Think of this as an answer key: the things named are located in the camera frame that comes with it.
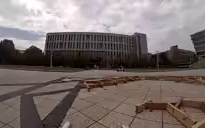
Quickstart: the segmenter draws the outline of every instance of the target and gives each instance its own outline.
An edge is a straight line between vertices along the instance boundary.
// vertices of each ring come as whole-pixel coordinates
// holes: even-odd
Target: tall building
[[[191,40],[199,57],[205,58],[205,30],[191,35]]]
[[[109,62],[139,59],[148,53],[146,35],[97,32],[47,33],[45,52],[60,52],[65,57],[83,56]]]

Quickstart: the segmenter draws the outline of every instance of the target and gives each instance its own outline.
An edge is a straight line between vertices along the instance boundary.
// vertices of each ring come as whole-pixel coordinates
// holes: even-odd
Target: building facade
[[[123,35],[96,32],[47,33],[45,52],[60,52],[66,58],[82,56],[101,59],[128,61],[147,54],[147,39],[142,33]]]
[[[170,50],[152,55],[152,63],[157,64],[157,57],[161,67],[184,67],[194,62],[193,51],[180,49],[177,45],[171,46]]]
[[[205,30],[191,35],[191,40],[199,57],[205,58]]]

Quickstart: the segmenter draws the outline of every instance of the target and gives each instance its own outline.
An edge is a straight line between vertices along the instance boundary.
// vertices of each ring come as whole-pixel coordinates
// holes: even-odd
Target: sky
[[[17,49],[44,49],[47,32],[147,35],[151,53],[193,50],[190,35],[205,29],[205,0],[0,0],[0,40]]]

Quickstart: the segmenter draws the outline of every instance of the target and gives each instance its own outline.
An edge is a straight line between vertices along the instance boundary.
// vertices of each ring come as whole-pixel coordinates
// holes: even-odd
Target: street lamp
[[[156,51],[156,66],[157,66],[157,70],[159,71],[159,52]]]
[[[53,54],[53,51],[51,50],[50,53],[51,53],[51,54],[50,54],[50,67],[52,68],[52,54]]]

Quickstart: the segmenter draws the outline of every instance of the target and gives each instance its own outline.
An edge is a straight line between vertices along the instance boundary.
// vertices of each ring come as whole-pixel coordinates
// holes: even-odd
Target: plaza
[[[178,101],[180,97],[205,101],[205,86],[172,81],[141,80],[117,86],[78,88],[81,80],[132,75],[205,76],[205,69],[171,72],[39,72],[0,69],[0,128],[184,128],[165,110],[135,113],[135,105]],[[205,117],[199,109],[181,107],[192,119]]]

